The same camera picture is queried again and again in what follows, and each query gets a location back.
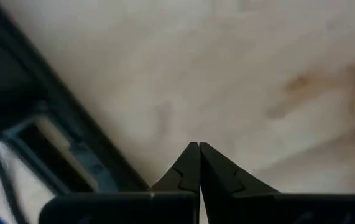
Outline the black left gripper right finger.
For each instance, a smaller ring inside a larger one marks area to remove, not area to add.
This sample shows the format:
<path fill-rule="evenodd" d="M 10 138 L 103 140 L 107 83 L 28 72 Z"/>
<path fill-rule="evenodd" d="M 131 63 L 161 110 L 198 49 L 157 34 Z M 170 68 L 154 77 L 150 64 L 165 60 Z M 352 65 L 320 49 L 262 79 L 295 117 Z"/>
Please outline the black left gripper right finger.
<path fill-rule="evenodd" d="M 210 223 L 250 223 L 263 201 L 279 191 L 257 179 L 205 142 L 200 143 L 201 189 Z"/>

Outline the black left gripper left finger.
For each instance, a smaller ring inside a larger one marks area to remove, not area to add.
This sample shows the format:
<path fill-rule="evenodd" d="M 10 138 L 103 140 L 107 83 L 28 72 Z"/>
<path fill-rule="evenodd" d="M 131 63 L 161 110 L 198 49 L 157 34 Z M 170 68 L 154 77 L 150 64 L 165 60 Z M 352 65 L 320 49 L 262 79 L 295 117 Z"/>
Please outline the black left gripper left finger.
<path fill-rule="evenodd" d="M 151 187 L 150 220 L 154 223 L 198 223 L 200 217 L 200 147 L 191 142 Z"/>

